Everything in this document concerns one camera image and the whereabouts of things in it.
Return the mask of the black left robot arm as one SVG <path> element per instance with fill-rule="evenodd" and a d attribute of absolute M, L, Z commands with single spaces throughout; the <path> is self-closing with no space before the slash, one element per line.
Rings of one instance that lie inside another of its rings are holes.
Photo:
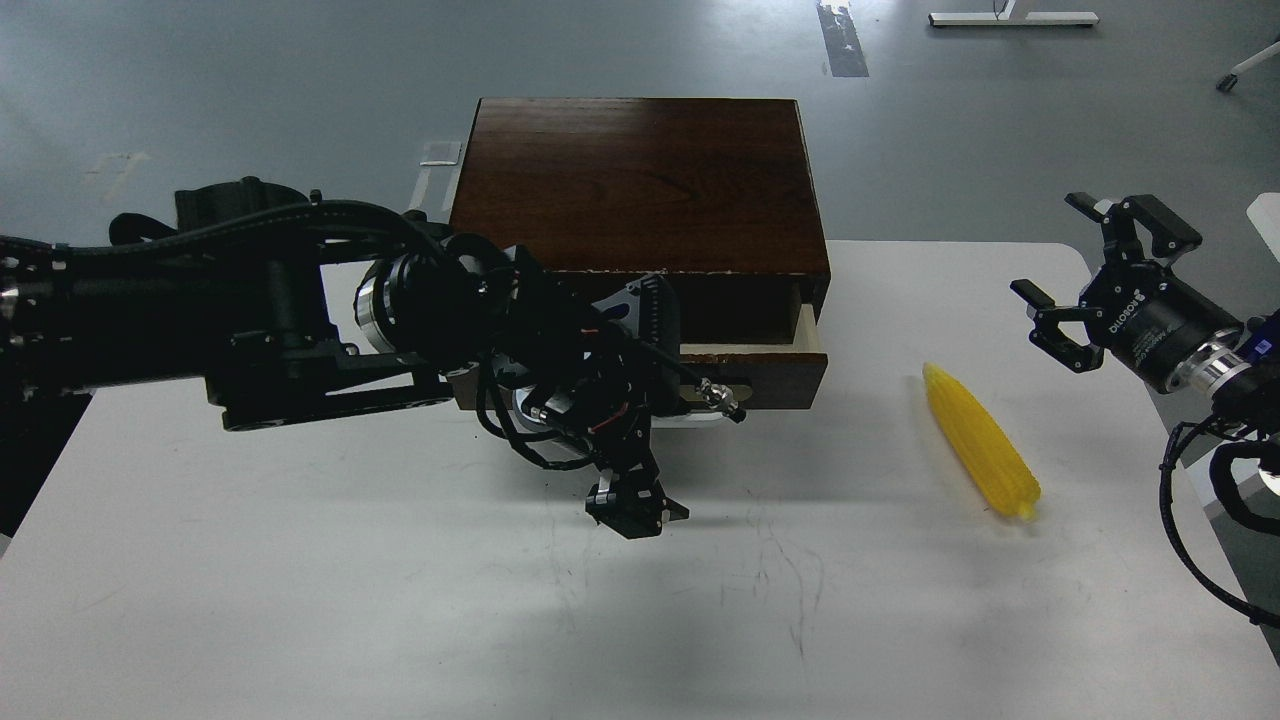
<path fill-rule="evenodd" d="M 434 405 L 477 373 L 481 427 L 548 470 L 593 466 L 585 509 L 635 539 L 689 516 L 652 421 L 685 413 L 678 302 L 644 275 L 591 304 L 524 246 L 420 211 L 250 177 L 127 213 L 106 247 L 3 237 L 3 534 L 93 391 L 198 377 L 228 430 Z"/>

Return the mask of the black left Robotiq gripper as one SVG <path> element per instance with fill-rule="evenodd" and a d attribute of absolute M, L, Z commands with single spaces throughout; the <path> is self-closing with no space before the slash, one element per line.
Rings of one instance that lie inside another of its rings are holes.
<path fill-rule="evenodd" d="M 628 539 L 686 521 L 663 488 L 652 420 L 681 409 L 678 331 L 494 331 L 477 346 L 477 419 L 538 468 L 599 469 L 584 509 Z M 640 525 L 625 475 L 640 471 Z"/>

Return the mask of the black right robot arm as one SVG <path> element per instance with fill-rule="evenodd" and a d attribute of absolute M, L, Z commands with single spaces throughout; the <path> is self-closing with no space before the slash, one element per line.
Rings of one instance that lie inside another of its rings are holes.
<path fill-rule="evenodd" d="M 1032 281 L 1010 284 L 1028 304 L 1030 342 L 1075 373 L 1093 372 L 1112 354 L 1161 395 L 1192 387 L 1229 425 L 1260 432 L 1262 439 L 1217 454 L 1210 480 L 1231 519 L 1276 536 L 1277 520 L 1253 512 L 1231 474 L 1239 457 L 1277 470 L 1276 325 L 1248 333 L 1175 275 L 1174 263 L 1203 238 L 1153 195 L 1106 200 L 1074 192 L 1065 200 L 1100 225 L 1103 264 L 1071 306 L 1056 304 Z"/>

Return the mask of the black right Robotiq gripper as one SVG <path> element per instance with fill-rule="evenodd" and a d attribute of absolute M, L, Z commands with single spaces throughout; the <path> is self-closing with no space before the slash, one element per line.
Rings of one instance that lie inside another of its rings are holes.
<path fill-rule="evenodd" d="M 1165 202 L 1149 193 L 1120 200 L 1071 192 L 1064 201 L 1100 225 L 1103 265 L 1083 290 L 1080 304 L 1057 305 L 1030 279 L 1015 279 L 1010 290 L 1021 299 L 1032 320 L 1028 340 L 1075 373 L 1102 366 L 1105 348 L 1146 384 L 1170 395 L 1185 383 L 1183 363 L 1210 341 L 1235 341 L 1243 323 L 1175 277 L 1167 266 L 1197 250 L 1203 236 Z M 1138 229 L 1149 234 L 1144 251 Z M 1080 345 L 1064 331 L 1080 323 L 1091 340 Z"/>

